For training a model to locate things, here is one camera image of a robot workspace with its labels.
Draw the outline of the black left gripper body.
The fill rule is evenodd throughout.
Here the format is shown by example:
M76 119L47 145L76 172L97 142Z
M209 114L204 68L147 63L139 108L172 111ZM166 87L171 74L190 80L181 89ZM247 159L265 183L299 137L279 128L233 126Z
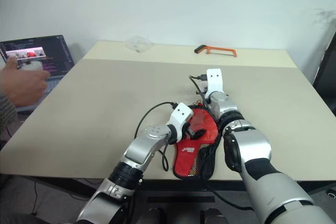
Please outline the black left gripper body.
M190 139L190 140L193 140L194 139L194 136L195 136L195 132L190 128L190 122L186 122L183 127L182 127L182 137L181 139L186 139L187 137Z

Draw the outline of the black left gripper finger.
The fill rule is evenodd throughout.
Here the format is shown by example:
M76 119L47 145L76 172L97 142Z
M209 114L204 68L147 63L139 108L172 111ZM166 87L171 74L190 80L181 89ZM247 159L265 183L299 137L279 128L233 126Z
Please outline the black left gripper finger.
M197 131L191 131L191 140L196 140L202 137L206 133L206 129L200 129Z

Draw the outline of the person's bare hand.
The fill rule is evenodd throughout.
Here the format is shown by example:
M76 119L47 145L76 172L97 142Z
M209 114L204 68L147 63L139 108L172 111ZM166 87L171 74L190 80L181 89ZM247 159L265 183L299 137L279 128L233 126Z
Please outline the person's bare hand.
M33 105L43 96L49 77L45 70L18 69L17 61L10 58L1 70L1 94L16 107Z

